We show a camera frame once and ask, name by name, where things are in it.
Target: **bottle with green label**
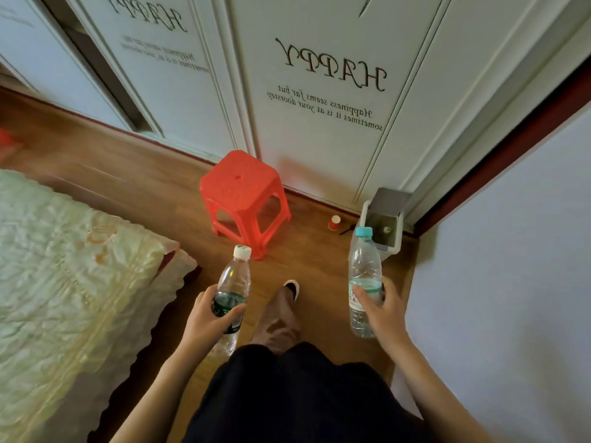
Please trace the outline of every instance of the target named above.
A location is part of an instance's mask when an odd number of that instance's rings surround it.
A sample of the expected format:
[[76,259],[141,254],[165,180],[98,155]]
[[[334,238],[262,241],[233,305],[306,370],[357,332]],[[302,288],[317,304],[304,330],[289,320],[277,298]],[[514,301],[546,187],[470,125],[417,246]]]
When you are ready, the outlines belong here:
[[[222,317],[226,315],[234,306],[238,306],[247,300],[248,291],[251,288],[251,270],[248,267],[250,258],[250,247],[237,245],[234,248],[234,259],[223,270],[218,282],[218,292],[211,305],[211,310],[216,316]],[[234,352],[241,323],[242,317],[230,325],[216,344],[215,351],[226,356],[230,356]]]
[[353,293],[359,285],[378,305],[382,304],[382,262],[378,249],[372,241],[371,227],[357,227],[349,252],[349,316],[351,330],[359,337],[371,338],[373,330],[368,315]]

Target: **person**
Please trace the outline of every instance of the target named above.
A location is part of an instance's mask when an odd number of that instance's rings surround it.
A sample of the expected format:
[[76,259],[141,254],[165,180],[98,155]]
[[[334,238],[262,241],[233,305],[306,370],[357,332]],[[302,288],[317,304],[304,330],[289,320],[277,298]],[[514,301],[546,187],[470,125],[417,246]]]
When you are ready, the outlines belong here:
[[[358,286],[354,293],[383,350],[404,373],[424,421],[398,404],[370,366],[334,365],[310,343],[298,343],[292,305],[299,286],[290,280],[266,306],[251,343],[213,376],[183,442],[491,442],[412,343],[394,284],[383,283],[382,306]],[[214,316],[216,289],[199,294],[179,346],[111,443],[166,441],[195,368],[245,312],[243,304]]]

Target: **hand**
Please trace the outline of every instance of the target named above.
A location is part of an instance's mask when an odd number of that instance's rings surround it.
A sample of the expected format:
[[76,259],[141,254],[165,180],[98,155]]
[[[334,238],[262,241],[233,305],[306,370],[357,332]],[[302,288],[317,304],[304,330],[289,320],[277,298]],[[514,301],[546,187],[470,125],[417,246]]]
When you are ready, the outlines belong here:
[[217,291],[218,285],[213,285],[197,296],[176,353],[181,352],[187,357],[205,357],[224,331],[246,311],[246,304],[242,304],[232,308],[223,317],[216,317],[211,311],[211,303]]
[[394,362],[397,354],[413,346],[404,322],[404,305],[390,278],[382,277],[386,298],[383,306],[376,305],[361,286],[353,286],[355,297],[368,315],[373,333],[384,351]]

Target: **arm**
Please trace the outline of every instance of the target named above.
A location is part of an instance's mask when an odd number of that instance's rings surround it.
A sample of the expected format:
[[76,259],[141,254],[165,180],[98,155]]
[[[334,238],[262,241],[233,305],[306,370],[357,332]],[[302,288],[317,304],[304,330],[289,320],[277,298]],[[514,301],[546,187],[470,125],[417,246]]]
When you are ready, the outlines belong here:
[[162,443],[173,424],[184,388],[195,368],[220,340],[223,332],[246,310],[233,308],[224,317],[211,312],[218,287],[199,294],[187,320],[181,343],[162,365],[156,379],[111,439],[111,443]]
[[441,441],[491,443],[476,419],[447,388],[427,359],[412,343],[404,322],[404,305],[394,284],[384,278],[386,298],[378,306],[355,286],[357,300],[365,308],[373,332],[396,366],[402,370],[425,423]]

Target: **bed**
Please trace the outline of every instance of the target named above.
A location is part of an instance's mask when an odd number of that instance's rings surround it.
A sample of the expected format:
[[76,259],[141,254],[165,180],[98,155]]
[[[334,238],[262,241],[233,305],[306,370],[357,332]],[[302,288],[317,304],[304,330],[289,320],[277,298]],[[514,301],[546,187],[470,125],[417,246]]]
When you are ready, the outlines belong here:
[[196,262],[0,170],[0,442],[84,442]]

